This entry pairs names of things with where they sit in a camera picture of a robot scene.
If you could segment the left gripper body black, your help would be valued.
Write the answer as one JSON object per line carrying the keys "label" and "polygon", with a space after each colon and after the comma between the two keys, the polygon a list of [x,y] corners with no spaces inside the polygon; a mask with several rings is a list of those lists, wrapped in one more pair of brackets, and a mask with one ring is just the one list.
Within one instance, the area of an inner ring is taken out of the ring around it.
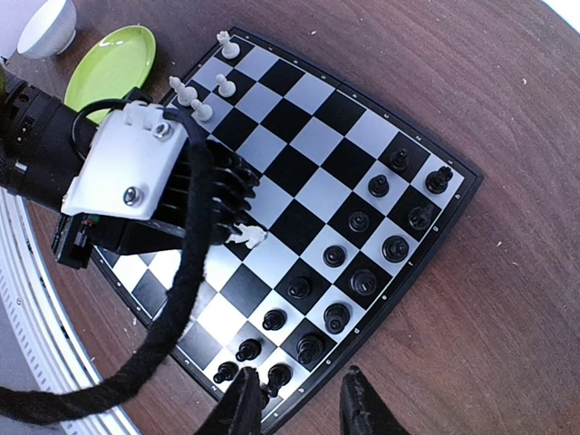
{"label": "left gripper body black", "polygon": [[[260,184],[259,173],[241,156],[214,140],[206,141],[213,156],[214,226],[211,243],[221,245],[239,231],[236,225],[247,222],[249,200],[256,196]],[[153,219],[164,231],[181,236],[185,227],[191,170],[189,144],[186,143],[171,171]]]}

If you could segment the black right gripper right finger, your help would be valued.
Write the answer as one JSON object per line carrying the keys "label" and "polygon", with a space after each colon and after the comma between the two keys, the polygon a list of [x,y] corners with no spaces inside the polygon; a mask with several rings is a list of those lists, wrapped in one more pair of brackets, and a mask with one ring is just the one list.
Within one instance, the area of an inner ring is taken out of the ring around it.
{"label": "black right gripper right finger", "polygon": [[342,381],[340,431],[350,435],[408,434],[356,365],[349,367]]}

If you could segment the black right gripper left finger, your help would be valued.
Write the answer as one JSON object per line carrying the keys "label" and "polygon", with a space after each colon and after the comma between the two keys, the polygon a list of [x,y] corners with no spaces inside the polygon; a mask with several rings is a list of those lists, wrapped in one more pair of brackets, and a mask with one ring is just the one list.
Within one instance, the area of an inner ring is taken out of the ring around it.
{"label": "black right gripper left finger", "polygon": [[243,368],[216,408],[198,428],[197,435],[261,433],[262,390],[258,372]]}

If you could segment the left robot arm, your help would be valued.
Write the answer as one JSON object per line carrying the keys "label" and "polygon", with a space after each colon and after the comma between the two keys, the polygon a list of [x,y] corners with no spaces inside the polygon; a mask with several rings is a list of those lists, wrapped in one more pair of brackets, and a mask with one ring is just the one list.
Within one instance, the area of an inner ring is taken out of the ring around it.
{"label": "left robot arm", "polygon": [[80,111],[10,72],[1,74],[1,185],[60,214],[53,249],[88,245],[120,255],[177,249],[193,188],[210,241],[240,234],[259,177],[207,137],[185,109],[138,90]]}

